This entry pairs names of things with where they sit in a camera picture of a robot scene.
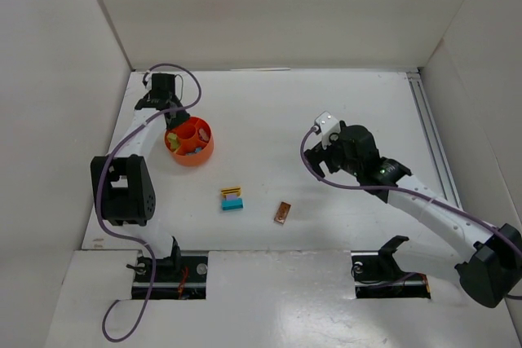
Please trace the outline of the lime green lego brick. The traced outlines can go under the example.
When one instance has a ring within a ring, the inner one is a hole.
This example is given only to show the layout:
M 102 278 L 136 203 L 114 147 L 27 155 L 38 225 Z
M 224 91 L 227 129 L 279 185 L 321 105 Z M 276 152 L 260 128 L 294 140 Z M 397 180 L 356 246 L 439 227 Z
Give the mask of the lime green lego brick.
M 166 136 L 166 140 L 168 142 L 168 145 L 169 145 L 169 149 L 172 151 L 172 152 L 175 152 L 179 149 L 180 147 L 180 141 L 178 139 L 178 136 L 174 133 L 169 133 L 167 136 Z

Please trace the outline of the purple lego plate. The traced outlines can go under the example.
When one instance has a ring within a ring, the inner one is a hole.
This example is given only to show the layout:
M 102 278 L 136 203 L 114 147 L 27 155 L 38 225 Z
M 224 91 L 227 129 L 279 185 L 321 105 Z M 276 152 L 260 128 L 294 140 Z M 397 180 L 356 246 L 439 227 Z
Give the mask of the purple lego plate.
M 210 136 L 203 128 L 200 128 L 198 130 L 198 136 L 199 136 L 199 139 L 205 143 L 207 143 L 210 140 Z

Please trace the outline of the small teal lego brick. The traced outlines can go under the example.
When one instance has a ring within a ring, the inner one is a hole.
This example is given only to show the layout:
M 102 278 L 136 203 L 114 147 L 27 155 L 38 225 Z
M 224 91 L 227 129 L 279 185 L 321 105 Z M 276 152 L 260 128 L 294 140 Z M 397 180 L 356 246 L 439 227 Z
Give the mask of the small teal lego brick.
M 192 151 L 192 152 L 187 152 L 187 153 L 185 154 L 185 156 L 196 155 L 196 154 L 198 154 L 199 152 L 201 152 L 202 150 L 203 150 L 203 148 L 196 148 L 196 149 L 195 149 L 194 151 Z

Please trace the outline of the brown lego plate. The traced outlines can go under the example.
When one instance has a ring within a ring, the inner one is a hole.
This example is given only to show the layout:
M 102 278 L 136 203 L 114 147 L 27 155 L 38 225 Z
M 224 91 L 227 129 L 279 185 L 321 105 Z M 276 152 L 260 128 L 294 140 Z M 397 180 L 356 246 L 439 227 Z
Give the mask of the brown lego plate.
M 274 222 L 283 225 L 290 212 L 291 205 L 286 202 L 281 202 L 276 210 Z

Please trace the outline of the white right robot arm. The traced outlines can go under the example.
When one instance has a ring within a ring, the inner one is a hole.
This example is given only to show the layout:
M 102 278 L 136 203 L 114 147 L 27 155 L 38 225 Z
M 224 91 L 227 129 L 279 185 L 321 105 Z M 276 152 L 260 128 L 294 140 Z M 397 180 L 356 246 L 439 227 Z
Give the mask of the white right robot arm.
M 513 226 L 500 228 L 440 199 L 409 168 L 380 156 L 373 135 L 364 126 L 347 126 L 322 113 L 310 129 L 321 137 L 302 148 L 303 163 L 320 182 L 327 171 L 352 175 L 357 190 L 368 192 L 402 210 L 449 244 L 463 260 L 455 267 L 464 291 L 479 304 L 494 308 L 521 280 L 521 234 Z

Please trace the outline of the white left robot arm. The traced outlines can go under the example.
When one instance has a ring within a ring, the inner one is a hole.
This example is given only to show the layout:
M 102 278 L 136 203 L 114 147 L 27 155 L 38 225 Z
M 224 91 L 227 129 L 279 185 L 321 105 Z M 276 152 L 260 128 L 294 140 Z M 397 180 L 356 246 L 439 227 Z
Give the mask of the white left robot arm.
M 176 94 L 176 76 L 150 73 L 144 77 L 145 95 L 134 107 L 129 128 L 117 146 L 91 161 L 95 214 L 101 230 L 112 238 L 143 246 L 147 271 L 179 269 L 176 239 L 157 218 L 156 192 L 147 158 L 159 137 L 189 119 Z

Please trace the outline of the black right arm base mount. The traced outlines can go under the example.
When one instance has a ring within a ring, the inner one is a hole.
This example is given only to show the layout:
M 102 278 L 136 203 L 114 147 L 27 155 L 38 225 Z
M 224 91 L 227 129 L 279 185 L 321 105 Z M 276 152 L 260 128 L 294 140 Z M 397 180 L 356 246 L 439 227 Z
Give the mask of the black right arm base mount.
M 394 236 L 378 250 L 351 253 L 356 299 L 430 299 L 427 277 L 402 271 L 394 254 L 409 238 Z

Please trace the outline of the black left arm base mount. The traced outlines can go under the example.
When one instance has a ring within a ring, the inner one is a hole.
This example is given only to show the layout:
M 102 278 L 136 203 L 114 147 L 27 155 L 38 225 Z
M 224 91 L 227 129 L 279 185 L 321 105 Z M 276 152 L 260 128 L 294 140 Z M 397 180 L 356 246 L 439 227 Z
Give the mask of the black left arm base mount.
M 152 260 L 138 257 L 134 266 L 126 267 L 134 271 L 131 298 L 145 299 L 152 276 Z M 180 266 L 173 267 L 168 259 L 157 262 L 156 275 L 151 300 L 204 300 L 208 271 L 207 253 L 181 253 Z

